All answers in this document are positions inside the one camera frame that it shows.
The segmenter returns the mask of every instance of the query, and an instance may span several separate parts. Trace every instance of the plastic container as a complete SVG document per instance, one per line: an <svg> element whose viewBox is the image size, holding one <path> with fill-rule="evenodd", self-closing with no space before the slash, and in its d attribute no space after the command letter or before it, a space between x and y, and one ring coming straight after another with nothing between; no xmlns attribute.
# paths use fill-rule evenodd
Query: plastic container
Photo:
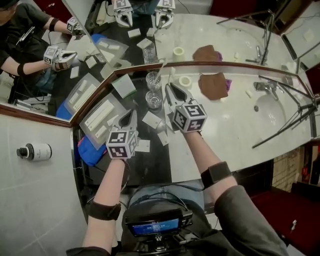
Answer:
<svg viewBox="0 0 320 256"><path fill-rule="evenodd" d="M159 59L156 52L156 46L151 43L146 48L142 49L144 64L158 63Z"/></svg>
<svg viewBox="0 0 320 256"><path fill-rule="evenodd" d="M71 115L75 114L92 93L100 85L100 82L95 79L92 74L87 73L72 89L64 102L65 108Z"/></svg>
<svg viewBox="0 0 320 256"><path fill-rule="evenodd" d="M52 157L52 149L45 143L28 143L16 150L18 157L29 161L43 161Z"/></svg>
<svg viewBox="0 0 320 256"><path fill-rule="evenodd" d="M129 46L124 43L105 37L100 38L95 46L112 67L117 64L118 60L121 60L122 56L129 48Z"/></svg>
<svg viewBox="0 0 320 256"><path fill-rule="evenodd" d="M158 90L148 91L145 100L150 109L156 110L162 106L162 97Z"/></svg>
<svg viewBox="0 0 320 256"><path fill-rule="evenodd" d="M111 112L104 116L101 110L104 109L102 105L106 101L109 101L109 103L111 103L114 108ZM121 105L116 97L112 93L109 93L102 100L100 100L98 104L96 104L83 118L80 123L80 127L96 150L98 150L102 146L102 144L106 142L109 136L112 122L108 124L108 121L110 121L117 115L121 115L125 111L126 109Z"/></svg>
<svg viewBox="0 0 320 256"><path fill-rule="evenodd" d="M150 72L146 75L145 80L149 90L159 90L161 88L161 77L159 76L157 79L158 72Z"/></svg>

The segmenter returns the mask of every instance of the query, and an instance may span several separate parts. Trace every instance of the plastic lid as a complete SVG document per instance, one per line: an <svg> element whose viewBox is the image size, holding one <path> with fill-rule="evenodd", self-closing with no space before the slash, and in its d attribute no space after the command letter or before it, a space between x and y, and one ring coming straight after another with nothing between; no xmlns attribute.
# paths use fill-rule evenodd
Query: plastic lid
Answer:
<svg viewBox="0 0 320 256"><path fill-rule="evenodd" d="M20 147L16 150L16 154L18 157L27 158L29 155L29 151L26 147Z"/></svg>

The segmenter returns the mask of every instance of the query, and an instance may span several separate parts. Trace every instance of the white countertop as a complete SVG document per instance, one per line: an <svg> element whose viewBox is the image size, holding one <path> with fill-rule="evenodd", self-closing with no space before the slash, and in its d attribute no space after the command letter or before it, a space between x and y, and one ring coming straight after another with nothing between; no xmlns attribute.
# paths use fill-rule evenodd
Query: white countertop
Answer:
<svg viewBox="0 0 320 256"><path fill-rule="evenodd" d="M224 75L226 79L232 80L232 84L228 97L222 100L211 101L201 93L198 86L199 75L190 75L193 83L188 90L198 103L203 105L208 115L202 130L204 140L222 161L228 163L231 171L268 161L311 139L310 121L307 119L294 130L288 129L252 149L254 144L276 133L297 111L297 105L286 93L279 90L276 92L278 102L266 92L255 91L253 83L260 81L256 75ZM168 77L161 80L164 87ZM247 90L252 93L251 98L246 94ZM259 98L265 105L256 103ZM165 102L166 115L170 113L167 104ZM255 105L259 105L258 112L254 110ZM199 179L196 163L183 135L179 131L168 133L172 182Z"/></svg>
<svg viewBox="0 0 320 256"><path fill-rule="evenodd" d="M194 52L206 45L213 45L225 62L249 63L245 60L257 58L257 45L263 53L262 28L236 20L217 25L217 22L224 19L211 15L175 14L171 27L161 29L156 34L156 38L165 35L162 42L155 41L158 57L172 61L173 49L182 47L185 60L192 61ZM268 67L281 69L281 64L293 61L279 35L271 35L268 50Z"/></svg>

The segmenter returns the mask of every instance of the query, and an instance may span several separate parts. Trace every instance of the black tabletop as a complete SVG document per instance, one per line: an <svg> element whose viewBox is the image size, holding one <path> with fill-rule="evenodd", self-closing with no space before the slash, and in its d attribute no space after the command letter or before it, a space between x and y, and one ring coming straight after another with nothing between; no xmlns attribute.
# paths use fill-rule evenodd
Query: black tabletop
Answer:
<svg viewBox="0 0 320 256"><path fill-rule="evenodd" d="M99 34L129 46L121 59L129 61L133 66L144 65L143 52L137 44L147 37L148 30L153 27L151 15L139 15L132 20L133 27L120 27L117 22L112 22L108 24L105 30L99 31ZM129 38L128 31L135 29L140 29L141 35ZM155 42L154 36L148 37L148 39Z"/></svg>
<svg viewBox="0 0 320 256"><path fill-rule="evenodd" d="M150 141L150 152L136 152L134 157L127 160L130 166L130 177L127 185L141 186L156 183L171 183L169 146L163 146L158 137L158 133L166 130L165 110L163 106L157 111L148 109L146 93L149 89L145 77L132 78L132 82L137 92L131 96L122 99L115 90L112 93L124 108L137 111L138 137L141 140ZM148 111L151 111L153 114L164 120L164 125L159 125L157 129L153 129L142 122L142 119ZM107 153L95 166L100 170L107 170L110 161L111 159Z"/></svg>
<svg viewBox="0 0 320 256"><path fill-rule="evenodd" d="M86 62L75 61L69 69L57 72L57 76L54 81L53 89L51 92L51 99L48 103L48 115L56 116L57 109L68 97L72 89L87 73L90 73L100 83L104 80L100 74L100 71L105 64L101 64L94 56L97 64L92 68L89 68ZM79 76L70 79L71 69L79 66Z"/></svg>

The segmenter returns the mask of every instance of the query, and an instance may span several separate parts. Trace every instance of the brown cloth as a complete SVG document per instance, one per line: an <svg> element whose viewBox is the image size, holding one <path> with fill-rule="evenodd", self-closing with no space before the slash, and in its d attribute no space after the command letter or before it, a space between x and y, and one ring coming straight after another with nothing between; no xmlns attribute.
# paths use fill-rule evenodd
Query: brown cloth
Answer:
<svg viewBox="0 0 320 256"><path fill-rule="evenodd" d="M193 54L193 60L198 62L219 62L219 55L213 45L198 48Z"/></svg>
<svg viewBox="0 0 320 256"><path fill-rule="evenodd" d="M228 97L226 78L223 73L201 75L198 82L199 88L209 100L219 100Z"/></svg>

